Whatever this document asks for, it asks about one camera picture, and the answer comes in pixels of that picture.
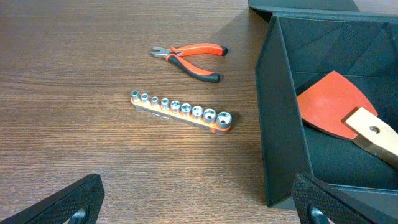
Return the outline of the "orange socket bit rail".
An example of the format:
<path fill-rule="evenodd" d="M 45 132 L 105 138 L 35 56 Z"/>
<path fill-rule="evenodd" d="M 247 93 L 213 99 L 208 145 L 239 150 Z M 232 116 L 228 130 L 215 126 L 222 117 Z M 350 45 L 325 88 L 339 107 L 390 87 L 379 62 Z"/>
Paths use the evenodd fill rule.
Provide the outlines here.
<path fill-rule="evenodd" d="M 227 111 L 217 113 L 211 108 L 203 109 L 201 106 L 192 106 L 178 100 L 160 99 L 158 96 L 150 96 L 138 90 L 131 92 L 131 105 L 137 110 L 175 119 L 216 134 L 228 133 L 233 123 L 233 116 Z"/>

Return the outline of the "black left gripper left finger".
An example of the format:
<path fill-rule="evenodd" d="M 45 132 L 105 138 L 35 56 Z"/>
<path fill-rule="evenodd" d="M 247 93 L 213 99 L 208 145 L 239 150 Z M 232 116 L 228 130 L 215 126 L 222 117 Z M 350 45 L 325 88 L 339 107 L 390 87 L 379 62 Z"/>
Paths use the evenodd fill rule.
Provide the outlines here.
<path fill-rule="evenodd" d="M 2 223 L 95 224 L 104 200 L 99 174 L 89 174 Z"/>

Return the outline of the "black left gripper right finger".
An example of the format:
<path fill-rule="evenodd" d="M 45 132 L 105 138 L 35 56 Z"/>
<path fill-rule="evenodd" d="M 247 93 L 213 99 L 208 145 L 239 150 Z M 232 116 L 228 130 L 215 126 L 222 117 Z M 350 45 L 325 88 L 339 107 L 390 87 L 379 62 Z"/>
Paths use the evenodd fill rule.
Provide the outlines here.
<path fill-rule="evenodd" d="M 306 173 L 295 175 L 292 198 L 304 224 L 397 223 L 397 218 Z"/>

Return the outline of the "orange scraper wooden handle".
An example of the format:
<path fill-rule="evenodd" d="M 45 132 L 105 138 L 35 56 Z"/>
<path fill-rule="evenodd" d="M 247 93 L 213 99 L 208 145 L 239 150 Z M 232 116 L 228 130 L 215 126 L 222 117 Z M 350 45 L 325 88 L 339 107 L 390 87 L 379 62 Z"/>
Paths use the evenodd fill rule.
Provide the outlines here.
<path fill-rule="evenodd" d="M 397 167 L 397 133 L 347 78 L 332 71 L 298 97 L 302 119 L 318 130 L 349 140 Z"/>

